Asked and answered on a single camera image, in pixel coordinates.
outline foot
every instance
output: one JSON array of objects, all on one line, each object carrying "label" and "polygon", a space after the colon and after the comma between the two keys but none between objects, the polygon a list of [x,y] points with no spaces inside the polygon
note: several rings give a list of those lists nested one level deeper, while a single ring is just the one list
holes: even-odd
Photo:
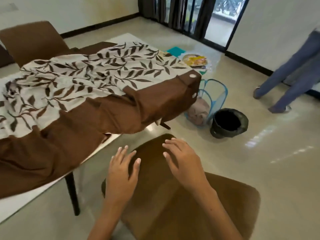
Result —
[{"label": "foot", "polygon": [[253,92],[253,98],[254,99],[260,99],[261,97],[259,97],[259,96],[257,96],[256,95],[256,92],[257,92],[257,90],[260,88],[260,86],[258,86],[258,87],[256,87],[256,89],[254,90],[254,92]]},{"label": "foot", "polygon": [[289,105],[287,105],[285,109],[282,110],[274,109],[273,107],[268,108],[268,110],[273,114],[286,114],[289,113],[292,110],[292,108]]}]

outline white wall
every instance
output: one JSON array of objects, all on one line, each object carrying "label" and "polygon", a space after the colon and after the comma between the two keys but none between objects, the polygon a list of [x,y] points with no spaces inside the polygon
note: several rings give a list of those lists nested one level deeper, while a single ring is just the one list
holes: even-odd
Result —
[{"label": "white wall", "polygon": [[320,0],[249,0],[228,51],[270,70],[320,25]]},{"label": "white wall", "polygon": [[0,0],[18,11],[0,15],[0,29],[48,20],[62,34],[138,12],[138,0]]}]

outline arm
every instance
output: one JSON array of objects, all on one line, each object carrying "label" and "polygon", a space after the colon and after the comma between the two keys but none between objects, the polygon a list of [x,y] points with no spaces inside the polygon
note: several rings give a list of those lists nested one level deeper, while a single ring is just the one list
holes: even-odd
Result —
[{"label": "arm", "polygon": [[134,162],[132,175],[129,177],[128,167],[136,151],[126,155],[128,146],[120,147],[109,164],[106,181],[106,198],[101,215],[96,220],[88,240],[109,240],[127,202],[134,194],[138,182],[141,159]]},{"label": "arm", "polygon": [[163,147],[169,149],[176,157],[178,167],[169,153],[163,153],[172,174],[194,196],[208,216],[212,233],[221,240],[243,240],[223,208],[216,191],[207,181],[200,158],[194,150],[185,141],[176,138],[166,140]]}]

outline table leg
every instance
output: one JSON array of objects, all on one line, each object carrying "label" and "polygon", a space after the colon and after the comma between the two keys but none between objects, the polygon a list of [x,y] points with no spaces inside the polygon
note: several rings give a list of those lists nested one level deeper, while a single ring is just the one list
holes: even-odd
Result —
[{"label": "table leg", "polygon": [[66,180],[66,185],[68,187],[70,199],[72,202],[73,206],[73,211],[76,216],[80,215],[80,207],[79,207],[79,202],[78,202],[78,197],[77,197],[77,192],[76,192],[76,184],[75,184],[75,179],[73,177],[73,172],[69,173],[64,177]]},{"label": "table leg", "polygon": [[164,128],[166,128],[167,130],[170,130],[171,127],[169,125],[167,125],[166,123],[161,122],[160,125]]}]

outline blue pants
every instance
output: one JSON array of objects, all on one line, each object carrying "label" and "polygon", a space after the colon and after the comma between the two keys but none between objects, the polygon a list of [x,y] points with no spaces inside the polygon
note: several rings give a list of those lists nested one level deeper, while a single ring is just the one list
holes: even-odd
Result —
[{"label": "blue pants", "polygon": [[[261,85],[255,92],[257,97],[268,93],[287,76],[301,67],[310,58],[320,52],[320,33],[313,31],[303,46],[282,66]],[[294,101],[298,96],[310,90],[320,78],[320,61],[314,60],[306,71],[302,73],[296,82],[286,91],[280,100],[273,106],[276,111],[283,111],[287,105]]]}]

